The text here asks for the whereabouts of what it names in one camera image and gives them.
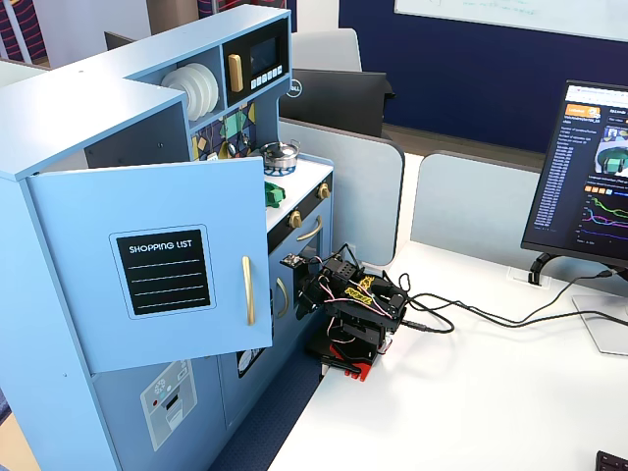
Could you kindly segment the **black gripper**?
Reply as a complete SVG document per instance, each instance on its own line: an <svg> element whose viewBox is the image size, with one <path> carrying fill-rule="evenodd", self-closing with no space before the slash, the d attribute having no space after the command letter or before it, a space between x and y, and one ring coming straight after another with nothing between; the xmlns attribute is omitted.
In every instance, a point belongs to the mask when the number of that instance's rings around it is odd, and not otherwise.
<svg viewBox="0 0 628 471"><path fill-rule="evenodd" d="M298 321L314 312L327 299L319 277L324 268L321 258L297 258L293 272L295 317Z"/></svg>

